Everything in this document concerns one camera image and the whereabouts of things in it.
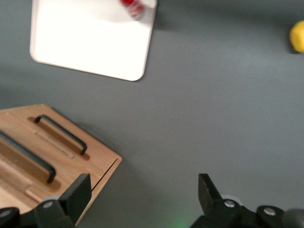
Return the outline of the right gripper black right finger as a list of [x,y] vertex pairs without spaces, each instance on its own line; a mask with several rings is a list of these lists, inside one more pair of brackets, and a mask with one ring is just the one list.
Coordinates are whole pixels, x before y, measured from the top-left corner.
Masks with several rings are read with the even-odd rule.
[[218,192],[208,174],[199,174],[198,197],[203,210],[192,228],[302,228],[304,210],[259,206],[255,212]]

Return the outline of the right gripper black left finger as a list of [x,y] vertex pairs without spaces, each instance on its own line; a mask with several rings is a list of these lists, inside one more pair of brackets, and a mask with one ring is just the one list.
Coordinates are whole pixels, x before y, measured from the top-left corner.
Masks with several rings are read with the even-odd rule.
[[49,199],[24,214],[16,207],[0,209],[2,228],[74,228],[91,193],[89,174],[80,174],[58,199]]

